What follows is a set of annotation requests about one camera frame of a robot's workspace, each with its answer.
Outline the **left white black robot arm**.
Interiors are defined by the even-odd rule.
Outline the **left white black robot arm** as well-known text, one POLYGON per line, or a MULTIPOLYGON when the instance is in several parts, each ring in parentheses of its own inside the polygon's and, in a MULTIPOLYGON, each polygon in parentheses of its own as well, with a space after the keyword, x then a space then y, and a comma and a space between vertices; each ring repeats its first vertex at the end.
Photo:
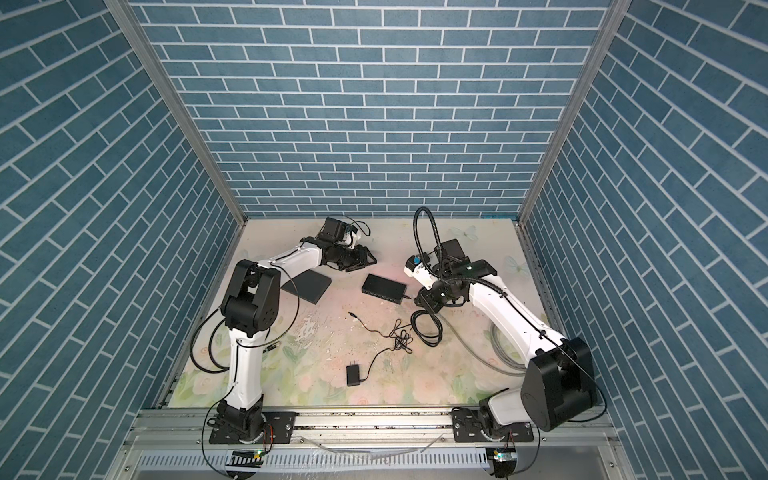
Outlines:
POLYGON ((231 365, 228 393, 218 413, 238 419, 261 410, 262 353, 279 313, 285 283, 322 265, 334 264, 351 272, 376 263, 376 257, 363 245, 349 247, 310 238, 271 258, 238 261, 220 307, 229 331, 231 365))

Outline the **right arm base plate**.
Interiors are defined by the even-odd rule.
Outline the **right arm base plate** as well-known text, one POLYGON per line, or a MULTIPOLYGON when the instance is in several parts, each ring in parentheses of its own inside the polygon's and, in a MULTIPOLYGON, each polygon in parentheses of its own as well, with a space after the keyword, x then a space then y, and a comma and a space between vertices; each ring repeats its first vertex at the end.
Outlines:
POLYGON ((450 411, 453 437, 456 443, 532 442, 530 423, 515 422, 501 425, 489 411, 482 408, 454 407, 450 411))

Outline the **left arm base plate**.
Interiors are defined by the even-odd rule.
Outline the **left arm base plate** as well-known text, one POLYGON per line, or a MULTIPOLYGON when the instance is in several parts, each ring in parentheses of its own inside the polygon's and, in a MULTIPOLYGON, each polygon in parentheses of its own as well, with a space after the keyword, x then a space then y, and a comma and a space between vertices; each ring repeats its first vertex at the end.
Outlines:
POLYGON ((206 421, 213 445, 289 444, 297 414, 293 411, 257 411, 232 419, 217 413, 206 421))

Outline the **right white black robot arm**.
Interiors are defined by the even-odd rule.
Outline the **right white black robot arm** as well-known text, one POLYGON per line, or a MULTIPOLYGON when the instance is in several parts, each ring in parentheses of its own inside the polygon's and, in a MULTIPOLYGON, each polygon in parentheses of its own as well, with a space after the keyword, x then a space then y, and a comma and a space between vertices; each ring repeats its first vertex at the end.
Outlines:
POLYGON ((421 290, 417 304, 435 314, 449 302, 462 299, 493 322, 522 357, 520 386, 480 401, 478 415, 486 434, 499 439, 516 423, 530 423, 549 432, 573 422, 600 400, 591 351, 580 338, 568 339, 539 320, 497 275, 439 280, 412 276, 421 290))

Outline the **black ribbed network switch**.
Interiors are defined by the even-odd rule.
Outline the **black ribbed network switch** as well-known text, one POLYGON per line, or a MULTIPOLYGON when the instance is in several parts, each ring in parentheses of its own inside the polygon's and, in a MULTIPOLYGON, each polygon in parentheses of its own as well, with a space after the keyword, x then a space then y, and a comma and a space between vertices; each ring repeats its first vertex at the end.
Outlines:
POLYGON ((369 274, 361 287, 361 292, 395 304, 401 304, 406 297, 407 286, 395 280, 369 274))

